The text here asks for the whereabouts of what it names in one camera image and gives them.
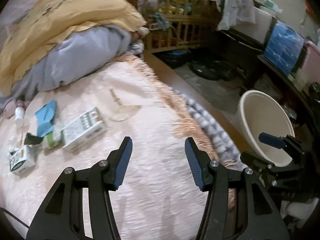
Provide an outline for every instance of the yellow blanket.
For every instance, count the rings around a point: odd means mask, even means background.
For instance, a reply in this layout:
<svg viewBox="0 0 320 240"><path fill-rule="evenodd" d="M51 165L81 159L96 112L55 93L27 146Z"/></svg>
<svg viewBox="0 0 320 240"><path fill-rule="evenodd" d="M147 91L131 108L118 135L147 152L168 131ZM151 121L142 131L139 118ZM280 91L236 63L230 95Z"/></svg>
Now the yellow blanket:
<svg viewBox="0 0 320 240"><path fill-rule="evenodd" d="M126 0L38 0L18 24L0 54L0 92L14 82L72 32L114 24L129 32L145 25Z"/></svg>

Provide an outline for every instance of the metal screw head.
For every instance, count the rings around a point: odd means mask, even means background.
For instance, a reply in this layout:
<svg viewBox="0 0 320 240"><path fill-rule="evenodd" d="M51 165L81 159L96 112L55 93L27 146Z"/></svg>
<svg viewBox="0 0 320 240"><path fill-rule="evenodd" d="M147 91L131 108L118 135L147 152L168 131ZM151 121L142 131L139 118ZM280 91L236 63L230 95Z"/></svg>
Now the metal screw head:
<svg viewBox="0 0 320 240"><path fill-rule="evenodd" d="M245 173L251 175L253 173L253 170L250 168L245 168Z"/></svg>
<svg viewBox="0 0 320 240"><path fill-rule="evenodd" d="M70 174L72 172L72 168L71 167L67 167L64 169L64 173L65 174Z"/></svg>
<svg viewBox="0 0 320 240"><path fill-rule="evenodd" d="M218 167L219 166L219 163L217 161L210 161L210 165L212 167Z"/></svg>
<svg viewBox="0 0 320 240"><path fill-rule="evenodd" d="M107 161L107 160L99 161L99 166L101 166L101 167L107 166L107 164L108 164L108 161Z"/></svg>

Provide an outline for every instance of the white box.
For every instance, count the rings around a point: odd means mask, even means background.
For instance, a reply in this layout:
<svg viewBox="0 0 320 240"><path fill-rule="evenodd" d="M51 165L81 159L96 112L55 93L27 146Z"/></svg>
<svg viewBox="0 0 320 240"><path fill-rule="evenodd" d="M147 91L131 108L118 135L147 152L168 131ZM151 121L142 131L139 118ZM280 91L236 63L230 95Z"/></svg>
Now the white box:
<svg viewBox="0 0 320 240"><path fill-rule="evenodd" d="M106 130L99 110L94 109L85 112L77 119L73 120L61 131L63 148L74 151L87 141Z"/></svg>
<svg viewBox="0 0 320 240"><path fill-rule="evenodd" d="M36 164L35 152L24 145L10 157L10 171L19 175Z"/></svg>

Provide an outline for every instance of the small white bottle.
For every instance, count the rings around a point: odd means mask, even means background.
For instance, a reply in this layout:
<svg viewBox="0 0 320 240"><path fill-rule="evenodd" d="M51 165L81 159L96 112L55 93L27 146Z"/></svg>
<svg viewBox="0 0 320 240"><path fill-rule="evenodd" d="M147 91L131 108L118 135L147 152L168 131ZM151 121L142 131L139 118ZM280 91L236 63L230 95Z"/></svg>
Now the small white bottle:
<svg viewBox="0 0 320 240"><path fill-rule="evenodd" d="M23 108L23 102L17 101L17 108L14 111L14 122L17 127L22 127L24 122L24 108Z"/></svg>

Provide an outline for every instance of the blue gripper pad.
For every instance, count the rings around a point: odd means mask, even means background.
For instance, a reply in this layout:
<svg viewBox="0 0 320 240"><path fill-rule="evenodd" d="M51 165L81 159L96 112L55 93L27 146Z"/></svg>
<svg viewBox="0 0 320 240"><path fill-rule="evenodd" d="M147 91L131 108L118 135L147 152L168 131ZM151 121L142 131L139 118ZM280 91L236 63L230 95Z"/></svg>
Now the blue gripper pad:
<svg viewBox="0 0 320 240"><path fill-rule="evenodd" d="M285 142L283 138L276 137L264 132L259 134L259 141L277 149L282 149L285 147Z"/></svg>
<svg viewBox="0 0 320 240"><path fill-rule="evenodd" d="M132 139L125 137L122 144L120 145L117 154L121 154L120 160L116 166L115 180L113 186L118 189L122 185L124 180L125 172L129 164L129 160L132 153Z"/></svg>
<svg viewBox="0 0 320 240"><path fill-rule="evenodd" d="M193 140L193 138L189 137L186 139L184 143L184 150L186 152L186 156L195 184L199 187L201 191L203 191L204 181L202 179L202 168L196 157L196 151L198 151L199 149L196 146L196 143Z"/></svg>

